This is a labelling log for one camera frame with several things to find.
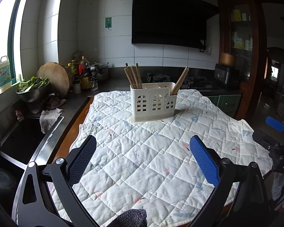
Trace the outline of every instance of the glass cabinet door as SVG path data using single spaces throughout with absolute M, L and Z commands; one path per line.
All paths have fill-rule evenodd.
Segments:
M 252 18 L 249 5 L 233 6 L 230 20 L 230 53 L 237 56 L 235 67 L 240 70 L 240 81 L 248 82 L 253 50 Z

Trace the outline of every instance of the green vegetable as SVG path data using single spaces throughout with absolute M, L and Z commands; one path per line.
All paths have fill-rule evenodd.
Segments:
M 18 84 L 18 92 L 28 92 L 34 89 L 41 88 L 49 84 L 49 78 L 32 77 L 28 81 L 22 81 Z

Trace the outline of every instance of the gray cloth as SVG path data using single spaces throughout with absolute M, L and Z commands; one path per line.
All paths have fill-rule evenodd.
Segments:
M 130 209 L 116 217 L 107 227 L 147 227 L 146 211 Z
M 42 111 L 40 116 L 41 131 L 46 134 L 62 113 L 62 109 Z
M 275 173 L 273 179 L 273 187 L 271 189 L 272 199 L 275 201 L 281 196 L 281 191 L 284 186 L 284 174 Z

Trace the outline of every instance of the copper pot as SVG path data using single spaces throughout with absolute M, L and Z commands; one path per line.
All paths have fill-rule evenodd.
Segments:
M 224 66 L 234 67 L 237 60 L 237 56 L 228 54 L 228 53 L 221 53 L 219 62 Z

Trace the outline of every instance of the black range hood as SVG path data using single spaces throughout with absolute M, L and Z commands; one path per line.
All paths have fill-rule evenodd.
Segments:
M 133 0 L 132 43 L 206 49 L 206 21 L 218 13 L 202 0 Z

